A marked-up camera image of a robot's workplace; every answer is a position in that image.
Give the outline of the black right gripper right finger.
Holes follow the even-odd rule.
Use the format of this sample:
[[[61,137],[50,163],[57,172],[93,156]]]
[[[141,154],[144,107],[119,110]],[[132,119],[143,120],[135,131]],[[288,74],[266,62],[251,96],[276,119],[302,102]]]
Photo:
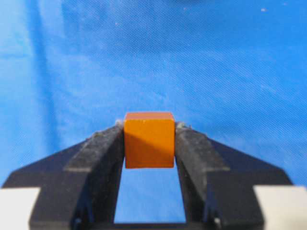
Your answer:
[[[195,229],[261,230],[255,185],[292,185],[275,165],[175,124],[175,158],[186,221]]]

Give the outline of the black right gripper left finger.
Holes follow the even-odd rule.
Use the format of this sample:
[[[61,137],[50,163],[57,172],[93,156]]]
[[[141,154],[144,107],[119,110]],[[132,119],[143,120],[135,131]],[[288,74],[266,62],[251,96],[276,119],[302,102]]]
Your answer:
[[[124,158],[123,125],[13,171],[1,188],[3,230],[78,230],[112,223]]]

